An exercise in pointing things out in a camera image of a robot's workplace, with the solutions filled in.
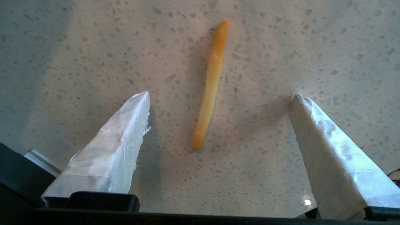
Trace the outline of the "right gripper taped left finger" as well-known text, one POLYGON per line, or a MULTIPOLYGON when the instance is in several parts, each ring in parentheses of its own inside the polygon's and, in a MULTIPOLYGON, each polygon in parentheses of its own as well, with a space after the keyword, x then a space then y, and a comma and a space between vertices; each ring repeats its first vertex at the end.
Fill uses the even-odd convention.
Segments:
POLYGON ((42 194, 69 198, 78 191, 127 194, 145 134, 150 130, 149 92, 129 98, 42 194))

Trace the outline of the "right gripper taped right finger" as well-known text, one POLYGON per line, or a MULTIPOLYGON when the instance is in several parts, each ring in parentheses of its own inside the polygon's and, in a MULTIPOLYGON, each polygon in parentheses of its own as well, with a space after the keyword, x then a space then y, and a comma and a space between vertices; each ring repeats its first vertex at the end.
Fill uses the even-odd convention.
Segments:
POLYGON ((289 119, 322 219, 399 221, 399 187, 310 98, 289 119))

